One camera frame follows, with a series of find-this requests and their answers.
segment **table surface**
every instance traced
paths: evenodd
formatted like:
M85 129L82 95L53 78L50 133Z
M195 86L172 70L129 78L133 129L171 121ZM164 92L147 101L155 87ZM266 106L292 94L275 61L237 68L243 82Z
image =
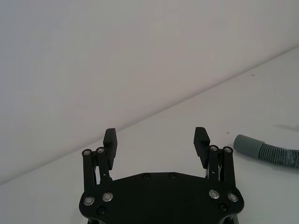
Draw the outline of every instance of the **table surface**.
M220 147L232 146L241 133L298 149L298 84L299 49L295 49L119 131L110 174L113 179L171 171L204 176L193 146L197 126L205 127L211 143ZM102 140L86 148L99 146ZM78 210L83 193L81 151L1 185L0 222L86 224ZM234 161L236 185L245 200L241 224L298 223L298 170L238 152Z

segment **screw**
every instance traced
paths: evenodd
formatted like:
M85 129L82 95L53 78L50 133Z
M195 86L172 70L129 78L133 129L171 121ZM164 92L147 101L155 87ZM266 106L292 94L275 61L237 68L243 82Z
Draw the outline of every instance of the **screw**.
M89 150L85 150L84 152L83 152L83 155L89 155L90 154L90 151Z
M237 195L233 194L233 193L229 193L228 194L228 198L232 201L232 202L237 202L239 199L237 197Z
M224 151L226 151L227 153L231 153L232 150L230 148L224 148Z
M104 202L110 202L113 198L113 194L110 192L107 192L103 195L103 201Z
M105 207L99 207L99 209L98 209L98 215L102 216L102 215L105 214L105 212L106 212Z
M104 151L105 151L105 149L103 149L103 148L98 149L98 153L103 153Z
M89 206L89 205L92 205L94 202L94 197L92 196L88 196L84 199L84 202L83 204L86 205L86 206Z
M218 193L218 191L213 190L213 189L209 191L209 195L213 199L218 199L220 197L220 194Z
M227 211L227 207L225 204L219 204L218 208L220 211Z
M215 147L215 146L211 146L211 150L212 150L212 151L217 151L218 149L217 149L217 147Z
M149 180L150 179L150 175L149 174L144 174L143 178L146 179L146 180Z
M171 179L176 179L176 178L177 178L177 176L176 176L175 173L170 173L170 174L169 174L169 177L170 177Z

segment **flexible tube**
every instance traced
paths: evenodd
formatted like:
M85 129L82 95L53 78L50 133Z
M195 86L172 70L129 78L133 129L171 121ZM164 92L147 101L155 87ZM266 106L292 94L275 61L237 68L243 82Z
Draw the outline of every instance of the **flexible tube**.
M239 219L237 215L233 215L234 224L239 224Z
M241 134L236 137L234 148L256 159L285 167L299 168L299 150L268 145Z

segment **black mounting plate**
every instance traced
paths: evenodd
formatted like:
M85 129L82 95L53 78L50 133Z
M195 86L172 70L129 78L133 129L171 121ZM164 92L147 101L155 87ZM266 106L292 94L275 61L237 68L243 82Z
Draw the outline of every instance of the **black mounting plate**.
M220 197L213 199L214 189ZM113 192L113 199L102 197ZM237 202L229 200L234 193ZM84 199L94 203L84 206ZM100 224L219 224L242 211L244 200L239 190L225 182L180 173L146 173L88 188L79 209L83 216Z

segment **white backdrop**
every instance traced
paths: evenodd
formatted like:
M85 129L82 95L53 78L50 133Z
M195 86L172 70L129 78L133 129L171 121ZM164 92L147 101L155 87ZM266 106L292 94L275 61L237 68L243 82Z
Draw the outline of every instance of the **white backdrop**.
M299 48L119 131L111 177L205 176L193 145L196 126L205 127L211 144L219 147L232 146L238 134L245 134L298 149L298 71ZM84 189L81 153L99 146L102 140L1 185L0 223L86 224L78 209ZM234 167L245 201L241 224L298 223L297 169L236 151Z
M0 183L299 44L293 0L0 1Z

